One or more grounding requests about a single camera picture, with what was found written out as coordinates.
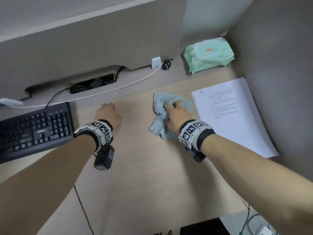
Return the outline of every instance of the wall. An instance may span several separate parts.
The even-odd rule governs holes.
[[[280,162],[313,181],[313,0],[255,0],[229,31]]]
[[[0,0],[0,36],[132,0]],[[253,0],[186,0],[181,45],[228,30]]]

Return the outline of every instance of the keyboard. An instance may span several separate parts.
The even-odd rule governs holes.
[[[68,102],[0,121],[0,163],[58,147],[73,132]]]

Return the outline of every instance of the paper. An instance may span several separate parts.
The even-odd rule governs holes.
[[[264,158],[277,156],[244,78],[192,92],[201,120],[216,134]]]

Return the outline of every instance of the blue cloth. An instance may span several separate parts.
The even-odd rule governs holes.
[[[164,103],[169,103],[173,105],[173,103],[181,101],[182,107],[187,110],[191,110],[192,103],[180,95],[172,94],[168,92],[156,92],[153,95],[153,110],[159,115],[155,118],[153,124],[149,128],[151,133],[155,135],[160,135],[163,139],[175,139],[178,138],[178,135],[174,132],[170,131],[166,124],[164,123],[165,119],[169,119],[169,114],[163,107]]]

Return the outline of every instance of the wet wipes package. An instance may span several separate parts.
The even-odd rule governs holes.
[[[188,46],[184,57],[190,72],[225,66],[234,60],[234,53],[226,39],[219,37],[208,39]]]

